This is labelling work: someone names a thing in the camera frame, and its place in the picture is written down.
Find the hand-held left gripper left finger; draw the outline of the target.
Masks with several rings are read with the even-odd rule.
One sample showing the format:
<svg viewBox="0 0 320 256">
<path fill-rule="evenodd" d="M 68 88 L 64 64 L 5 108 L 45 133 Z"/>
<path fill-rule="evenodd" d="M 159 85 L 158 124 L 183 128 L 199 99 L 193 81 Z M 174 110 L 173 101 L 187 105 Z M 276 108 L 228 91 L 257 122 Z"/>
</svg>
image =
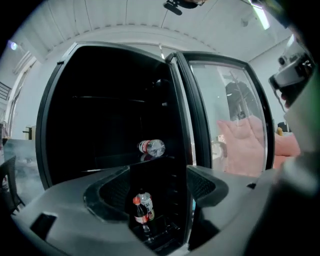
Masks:
<svg viewBox="0 0 320 256">
<path fill-rule="evenodd" d="M 13 217 L 47 255 L 156 256 L 130 230 L 130 168 L 114 167 L 56 184 Z"/>
</svg>

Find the white ceiling tube light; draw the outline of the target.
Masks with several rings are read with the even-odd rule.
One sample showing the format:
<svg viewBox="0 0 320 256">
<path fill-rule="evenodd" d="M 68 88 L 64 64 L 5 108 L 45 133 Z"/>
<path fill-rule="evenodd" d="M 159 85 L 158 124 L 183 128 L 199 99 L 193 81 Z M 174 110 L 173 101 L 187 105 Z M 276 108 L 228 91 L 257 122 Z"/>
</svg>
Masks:
<svg viewBox="0 0 320 256">
<path fill-rule="evenodd" d="M 258 17 L 263 29 L 264 30 L 269 29 L 270 28 L 270 23 L 268 21 L 268 18 L 266 16 L 266 13 L 263 10 L 263 8 L 258 6 L 258 5 L 256 5 L 256 4 L 253 4 L 253 3 L 251 3 L 250 5 L 252 6 L 254 12 L 256 13 L 256 15 L 257 15 L 257 17 Z"/>
</svg>

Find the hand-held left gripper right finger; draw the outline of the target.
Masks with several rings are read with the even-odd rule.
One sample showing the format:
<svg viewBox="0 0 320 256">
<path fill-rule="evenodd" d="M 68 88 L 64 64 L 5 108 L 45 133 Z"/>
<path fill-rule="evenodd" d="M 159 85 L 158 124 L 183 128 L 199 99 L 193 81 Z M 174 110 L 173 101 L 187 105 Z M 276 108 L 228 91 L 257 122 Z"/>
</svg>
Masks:
<svg viewBox="0 0 320 256">
<path fill-rule="evenodd" d="M 250 177 L 187 166 L 187 187 L 209 233 L 209 239 L 189 255 L 245 256 L 276 174 L 275 169 L 269 169 L 259 177 Z"/>
</svg>

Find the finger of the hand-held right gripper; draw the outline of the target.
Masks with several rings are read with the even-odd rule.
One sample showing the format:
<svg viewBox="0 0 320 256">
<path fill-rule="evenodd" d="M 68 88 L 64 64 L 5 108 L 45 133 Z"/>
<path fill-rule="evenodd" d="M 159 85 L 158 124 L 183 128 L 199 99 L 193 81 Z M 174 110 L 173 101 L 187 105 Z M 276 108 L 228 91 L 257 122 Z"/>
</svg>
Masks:
<svg viewBox="0 0 320 256">
<path fill-rule="evenodd" d="M 306 67 L 300 62 L 293 62 L 282 67 L 276 74 L 269 78 L 269 83 L 274 90 L 304 82 L 309 77 Z"/>
</svg>

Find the cardboard box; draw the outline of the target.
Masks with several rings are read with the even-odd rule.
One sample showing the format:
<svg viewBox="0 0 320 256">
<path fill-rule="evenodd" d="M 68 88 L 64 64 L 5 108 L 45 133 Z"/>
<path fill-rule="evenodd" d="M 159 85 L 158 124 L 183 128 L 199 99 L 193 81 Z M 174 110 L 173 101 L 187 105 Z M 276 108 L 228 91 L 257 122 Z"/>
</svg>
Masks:
<svg viewBox="0 0 320 256">
<path fill-rule="evenodd" d="M 26 126 L 22 131 L 26 140 L 35 140 L 36 139 L 36 126 Z"/>
</svg>

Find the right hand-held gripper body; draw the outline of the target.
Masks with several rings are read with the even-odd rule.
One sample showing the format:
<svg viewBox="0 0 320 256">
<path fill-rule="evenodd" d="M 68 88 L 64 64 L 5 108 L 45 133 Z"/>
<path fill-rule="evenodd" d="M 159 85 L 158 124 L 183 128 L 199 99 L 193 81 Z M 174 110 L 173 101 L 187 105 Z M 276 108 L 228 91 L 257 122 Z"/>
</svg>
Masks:
<svg viewBox="0 0 320 256">
<path fill-rule="evenodd" d="M 290 71 L 297 75 L 310 75 L 315 67 L 309 52 L 298 42 L 288 42 L 278 62 L 279 71 Z"/>
</svg>

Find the black display fridge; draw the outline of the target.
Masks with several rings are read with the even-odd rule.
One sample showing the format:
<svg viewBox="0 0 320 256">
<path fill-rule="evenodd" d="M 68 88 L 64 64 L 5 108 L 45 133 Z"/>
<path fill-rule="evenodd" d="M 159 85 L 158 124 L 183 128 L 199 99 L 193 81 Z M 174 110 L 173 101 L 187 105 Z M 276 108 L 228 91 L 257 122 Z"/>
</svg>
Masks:
<svg viewBox="0 0 320 256">
<path fill-rule="evenodd" d="M 115 43 L 78 42 L 56 64 L 40 103 L 36 156 L 45 190 L 104 169 L 129 167 L 129 228 L 156 256 L 186 248 L 195 215 L 187 186 L 192 124 L 176 62 Z M 138 143 L 161 140 L 160 157 Z M 133 198 L 150 193 L 150 236 Z"/>
</svg>

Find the pink quilted blanket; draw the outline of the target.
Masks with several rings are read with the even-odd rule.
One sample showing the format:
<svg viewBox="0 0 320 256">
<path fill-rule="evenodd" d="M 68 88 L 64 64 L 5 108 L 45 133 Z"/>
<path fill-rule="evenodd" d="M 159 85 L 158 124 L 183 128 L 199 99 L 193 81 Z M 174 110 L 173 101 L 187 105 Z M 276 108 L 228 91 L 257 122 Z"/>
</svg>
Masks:
<svg viewBox="0 0 320 256">
<path fill-rule="evenodd" d="M 263 171 L 265 140 L 262 121 L 251 115 L 241 120 L 218 120 L 227 150 L 227 173 L 258 177 Z M 273 167 L 278 169 L 289 157 L 301 153 L 296 137 L 274 135 Z"/>
</svg>

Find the clear water bottle red label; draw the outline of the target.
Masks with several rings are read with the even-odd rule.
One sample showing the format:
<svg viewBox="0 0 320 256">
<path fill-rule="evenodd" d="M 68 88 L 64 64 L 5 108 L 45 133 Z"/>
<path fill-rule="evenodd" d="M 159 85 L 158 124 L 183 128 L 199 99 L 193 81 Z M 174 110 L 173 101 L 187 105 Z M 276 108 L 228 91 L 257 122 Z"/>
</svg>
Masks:
<svg viewBox="0 0 320 256">
<path fill-rule="evenodd" d="M 152 157 L 161 157 L 166 150 L 164 142 L 160 139 L 142 140 L 137 145 L 139 151 Z"/>
</svg>

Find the black balcony railing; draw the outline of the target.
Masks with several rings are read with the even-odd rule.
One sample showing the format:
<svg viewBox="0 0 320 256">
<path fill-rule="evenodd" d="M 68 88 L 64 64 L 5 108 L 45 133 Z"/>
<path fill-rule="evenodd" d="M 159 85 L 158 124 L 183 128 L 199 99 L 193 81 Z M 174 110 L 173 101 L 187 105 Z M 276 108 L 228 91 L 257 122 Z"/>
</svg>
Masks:
<svg viewBox="0 0 320 256">
<path fill-rule="evenodd" d="M 10 97 L 12 89 L 0 81 L 0 99 L 7 101 Z"/>
</svg>

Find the cola bottle red cap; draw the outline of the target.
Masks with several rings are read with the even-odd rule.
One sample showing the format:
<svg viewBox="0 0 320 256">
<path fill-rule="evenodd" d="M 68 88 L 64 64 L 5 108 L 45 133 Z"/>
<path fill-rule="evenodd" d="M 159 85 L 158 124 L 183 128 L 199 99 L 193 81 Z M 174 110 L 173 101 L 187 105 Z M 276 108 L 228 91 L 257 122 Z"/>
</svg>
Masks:
<svg viewBox="0 0 320 256">
<path fill-rule="evenodd" d="M 133 200 L 133 216 L 137 223 L 141 225 L 143 233 L 146 236 L 151 235 L 151 229 L 149 227 L 149 216 L 147 209 L 144 205 L 141 204 L 141 200 L 138 196 L 134 197 Z"/>
</svg>

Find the grey metal panel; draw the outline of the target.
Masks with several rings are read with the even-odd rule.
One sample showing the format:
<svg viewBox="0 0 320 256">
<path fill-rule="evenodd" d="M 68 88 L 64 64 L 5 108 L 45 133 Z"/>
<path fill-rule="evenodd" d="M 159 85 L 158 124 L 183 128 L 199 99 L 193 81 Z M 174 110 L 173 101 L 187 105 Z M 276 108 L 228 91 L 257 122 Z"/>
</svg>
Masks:
<svg viewBox="0 0 320 256">
<path fill-rule="evenodd" d="M 34 140 L 5 139 L 4 160 L 15 157 L 17 179 L 40 180 Z"/>
</svg>

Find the glass fridge door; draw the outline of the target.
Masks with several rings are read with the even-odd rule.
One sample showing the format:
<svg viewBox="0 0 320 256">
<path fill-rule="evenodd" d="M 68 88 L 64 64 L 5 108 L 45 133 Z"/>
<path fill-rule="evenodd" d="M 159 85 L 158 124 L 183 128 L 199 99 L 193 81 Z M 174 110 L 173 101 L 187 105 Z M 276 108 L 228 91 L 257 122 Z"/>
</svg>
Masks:
<svg viewBox="0 0 320 256">
<path fill-rule="evenodd" d="M 194 158 L 188 166 L 227 173 L 226 140 L 217 121 L 240 120 L 230 119 L 226 85 L 243 82 L 255 98 L 255 112 L 250 116 L 259 118 L 263 126 L 264 162 L 261 174 L 271 169 L 275 152 L 274 124 L 265 91 L 250 64 L 232 57 L 202 51 L 178 51 L 170 54 L 166 61 L 177 64 L 190 114 Z M 202 224 L 200 209 L 196 206 L 194 198 L 193 200 L 195 213 L 188 241 L 190 251 L 210 238 L 205 225 Z"/>
</svg>

